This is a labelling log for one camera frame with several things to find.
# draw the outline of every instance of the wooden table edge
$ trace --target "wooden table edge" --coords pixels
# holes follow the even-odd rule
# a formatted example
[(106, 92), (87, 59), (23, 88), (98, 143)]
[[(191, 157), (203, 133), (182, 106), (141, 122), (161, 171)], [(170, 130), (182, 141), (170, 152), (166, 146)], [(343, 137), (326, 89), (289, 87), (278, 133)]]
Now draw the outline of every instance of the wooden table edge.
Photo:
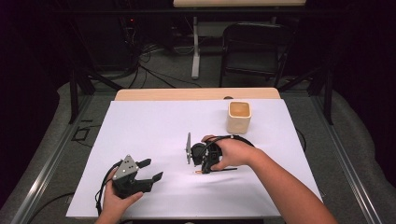
[(199, 88), (120, 90), (115, 101), (222, 100), (225, 97), (280, 99), (276, 88)]
[(306, 0), (289, 1), (210, 1), (175, 0), (174, 7), (303, 7)]

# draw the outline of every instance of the cup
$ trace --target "cup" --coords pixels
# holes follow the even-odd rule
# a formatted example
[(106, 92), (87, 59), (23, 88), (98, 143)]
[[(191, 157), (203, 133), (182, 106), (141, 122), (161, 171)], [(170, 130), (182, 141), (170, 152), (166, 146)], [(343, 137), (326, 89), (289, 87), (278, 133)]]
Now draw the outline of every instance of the cup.
[(251, 110), (248, 102), (233, 101), (228, 105), (227, 132), (246, 133), (250, 124)]

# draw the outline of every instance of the white paper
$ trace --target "white paper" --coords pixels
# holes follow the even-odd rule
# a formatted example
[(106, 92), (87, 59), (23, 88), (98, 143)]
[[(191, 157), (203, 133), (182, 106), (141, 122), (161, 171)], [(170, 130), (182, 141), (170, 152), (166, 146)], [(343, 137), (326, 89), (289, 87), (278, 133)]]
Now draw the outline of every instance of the white paper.
[[(306, 184), (318, 187), (283, 100), (248, 99), (252, 116), (241, 136)], [(225, 135), (228, 100), (112, 102), (96, 139), (68, 217), (97, 217), (94, 195), (107, 170), (130, 154), (151, 159), (136, 179), (163, 172), (152, 191), (128, 208), (133, 218), (240, 218), (279, 216), (267, 191), (246, 166), (198, 175), (185, 147), (207, 134)]]

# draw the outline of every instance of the black chair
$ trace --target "black chair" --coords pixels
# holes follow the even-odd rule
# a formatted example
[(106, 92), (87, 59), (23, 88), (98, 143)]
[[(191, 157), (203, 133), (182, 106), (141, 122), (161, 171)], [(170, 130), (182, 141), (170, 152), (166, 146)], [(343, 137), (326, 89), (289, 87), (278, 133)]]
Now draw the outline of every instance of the black chair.
[(294, 29), (280, 24), (240, 22), (223, 32), (219, 86), (226, 73), (275, 79), (277, 86), (294, 37)]

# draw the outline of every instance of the metal frame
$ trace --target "metal frame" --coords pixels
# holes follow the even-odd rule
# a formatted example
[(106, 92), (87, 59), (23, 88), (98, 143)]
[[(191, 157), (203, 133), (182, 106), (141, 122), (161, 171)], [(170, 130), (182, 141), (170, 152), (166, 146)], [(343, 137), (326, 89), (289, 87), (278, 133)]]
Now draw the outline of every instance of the metal frame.
[(358, 174), (355, 171), (355, 168), (350, 161), (347, 152), (338, 137), (337, 131), (334, 129), (332, 125), (327, 122), (325, 116), (321, 113), (321, 108), (323, 107), (322, 102), (320, 101), (318, 96), (312, 96), (312, 103), (315, 109), (318, 112), (318, 115), (325, 126), (329, 136), (331, 137), (332, 141), (334, 142), (335, 147), (335, 155), (340, 162), (340, 166), (343, 169), (346, 179), (355, 194), (356, 200), (358, 201), (359, 206), (361, 207), (361, 211), (363, 212), (364, 216), (366, 217), (368, 224), (381, 224), (382, 221), (375, 211), (375, 208), (370, 200), (370, 197), (361, 183)]
[[(82, 96), (81, 100), (81, 113), (76, 117), (76, 120), (79, 121), (82, 115), (88, 108), (92, 100), (92, 96)], [(43, 169), (38, 175), (35, 183), (30, 188), (26, 198), (23, 200), (18, 212), (15, 217), (12, 219), (11, 224), (23, 224), (27, 223), (30, 216), (35, 211), (35, 207), (37, 206), (41, 196), (44, 193), (47, 185), (50, 182), (53, 174), (55, 173), (56, 167), (62, 159), (62, 155), (64, 154), (64, 149), (67, 142), (73, 137), (73, 133), (78, 127), (78, 122), (74, 122), (70, 124), (66, 130), (64, 131), (62, 139), (59, 141), (58, 146), (53, 150), (52, 154), (47, 159)]]

